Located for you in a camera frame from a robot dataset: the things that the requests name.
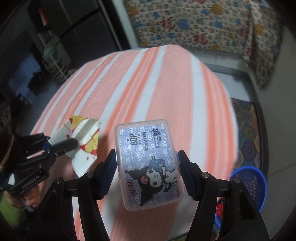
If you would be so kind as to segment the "green sleeved left forearm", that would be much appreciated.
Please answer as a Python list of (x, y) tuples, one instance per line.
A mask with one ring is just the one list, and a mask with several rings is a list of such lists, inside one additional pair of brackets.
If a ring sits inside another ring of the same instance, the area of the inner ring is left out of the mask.
[(15, 230), (26, 220), (23, 203), (6, 191), (1, 194), (1, 214), (8, 225)]

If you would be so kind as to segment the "left human hand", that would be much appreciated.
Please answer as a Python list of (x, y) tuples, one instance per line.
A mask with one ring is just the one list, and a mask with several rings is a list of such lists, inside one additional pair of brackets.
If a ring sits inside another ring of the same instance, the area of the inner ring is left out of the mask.
[[(7, 202), (16, 208), (23, 208), (24, 204), (20, 199), (12, 197), (7, 191), (4, 192), (4, 196)], [(34, 186), (28, 192), (23, 195), (23, 199), (25, 200), (25, 204), (27, 206), (31, 206), (36, 208), (41, 203), (41, 191), (39, 185)]]

